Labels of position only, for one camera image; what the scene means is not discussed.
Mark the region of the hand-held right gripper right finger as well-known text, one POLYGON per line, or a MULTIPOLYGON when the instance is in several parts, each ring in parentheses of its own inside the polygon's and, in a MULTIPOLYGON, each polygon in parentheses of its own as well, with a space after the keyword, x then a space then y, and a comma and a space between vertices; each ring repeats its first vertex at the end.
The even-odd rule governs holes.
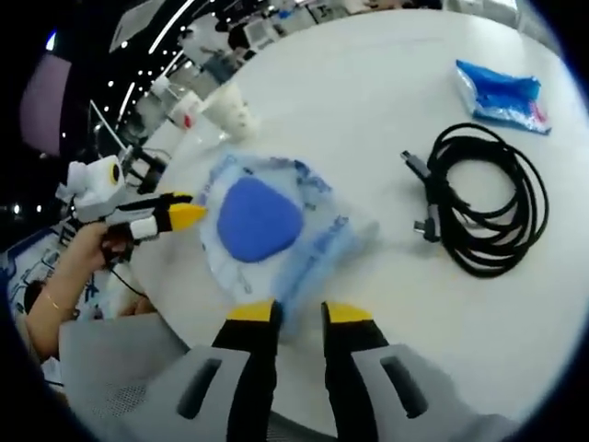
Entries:
POLYGON ((462 401, 452 379, 405 344, 391 344, 371 314, 321 306, 325 385, 340 441, 510 441, 516 424, 462 401))

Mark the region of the person's left hand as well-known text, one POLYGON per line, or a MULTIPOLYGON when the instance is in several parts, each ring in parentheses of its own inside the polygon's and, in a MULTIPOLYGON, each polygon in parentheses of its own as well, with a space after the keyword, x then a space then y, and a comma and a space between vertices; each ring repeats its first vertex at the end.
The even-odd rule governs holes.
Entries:
POLYGON ((79 270, 94 272, 120 258, 132 244, 125 234, 112 230, 105 223, 92 223, 76 233, 62 261, 79 270))

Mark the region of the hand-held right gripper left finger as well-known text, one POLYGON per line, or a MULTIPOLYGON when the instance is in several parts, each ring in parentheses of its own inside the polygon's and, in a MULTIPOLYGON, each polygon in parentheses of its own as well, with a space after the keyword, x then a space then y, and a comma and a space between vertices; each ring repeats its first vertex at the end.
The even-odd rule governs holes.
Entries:
POLYGON ((273 299, 240 304, 211 345, 168 368, 156 394, 156 440, 264 441, 282 315, 273 299))

